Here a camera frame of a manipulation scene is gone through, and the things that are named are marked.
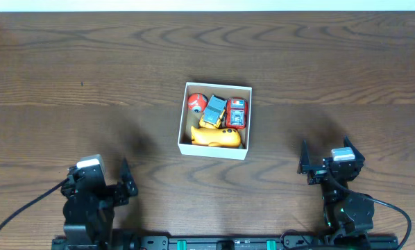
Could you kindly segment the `orange toy ball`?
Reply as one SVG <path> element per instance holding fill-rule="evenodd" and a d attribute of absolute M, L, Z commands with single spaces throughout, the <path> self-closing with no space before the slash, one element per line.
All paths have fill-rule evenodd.
<path fill-rule="evenodd" d="M 194 93 L 189 95 L 187 99 L 187 106 L 189 110 L 195 113 L 203 113 L 208 105 L 208 98 L 201 93 Z"/>

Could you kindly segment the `red toy fire truck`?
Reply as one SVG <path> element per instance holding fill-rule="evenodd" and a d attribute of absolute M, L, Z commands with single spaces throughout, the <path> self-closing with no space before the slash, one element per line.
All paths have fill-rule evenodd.
<path fill-rule="evenodd" d="M 243 98 L 229 98 L 226 107 L 226 126 L 245 129 L 247 123 L 248 102 Z"/>

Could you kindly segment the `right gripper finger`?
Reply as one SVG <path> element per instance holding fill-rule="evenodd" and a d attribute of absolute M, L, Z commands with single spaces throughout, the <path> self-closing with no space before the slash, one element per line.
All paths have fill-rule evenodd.
<path fill-rule="evenodd" d="M 344 137 L 344 146 L 351 148 L 355 155 L 360 155 L 360 152 L 357 150 L 357 148 L 353 145 L 353 143 L 349 140 L 347 136 Z"/>
<path fill-rule="evenodd" d="M 307 150 L 307 143 L 305 140 L 303 140 L 301 145 L 301 152 L 300 152 L 300 160 L 299 160 L 299 169 L 310 169 L 310 157 Z"/>

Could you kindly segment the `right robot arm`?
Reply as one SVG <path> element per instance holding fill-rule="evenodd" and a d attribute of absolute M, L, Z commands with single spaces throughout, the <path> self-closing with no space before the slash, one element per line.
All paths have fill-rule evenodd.
<path fill-rule="evenodd" d="M 320 165 L 312 164 L 306 142 L 302 143 L 298 174 L 307 176 L 309 185 L 320 185 L 323 217 L 328 231 L 323 234 L 327 244 L 356 242 L 373 228 L 374 204 L 367 194 L 354 194 L 348 188 L 364 166 L 365 157 L 344 138 L 342 148 L 333 149 Z"/>

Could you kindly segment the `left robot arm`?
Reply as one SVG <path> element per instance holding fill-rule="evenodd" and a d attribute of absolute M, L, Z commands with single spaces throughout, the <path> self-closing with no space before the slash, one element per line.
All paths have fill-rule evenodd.
<path fill-rule="evenodd" d="M 64 249 L 133 249 L 135 241 L 125 234 L 113 238 L 115 208 L 125 206 L 138 194 L 126 159 L 121 162 L 117 183 L 107 185 L 103 159 L 100 155 L 82 158 L 69 168 L 61 187 L 67 198 Z"/>

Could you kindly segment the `yellow grey toy dump truck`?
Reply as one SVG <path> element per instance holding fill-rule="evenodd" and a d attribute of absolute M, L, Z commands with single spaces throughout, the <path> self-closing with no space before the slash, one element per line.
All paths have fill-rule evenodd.
<path fill-rule="evenodd" d="M 212 95 L 199 121 L 203 128 L 219 128 L 221 126 L 227 101 Z"/>

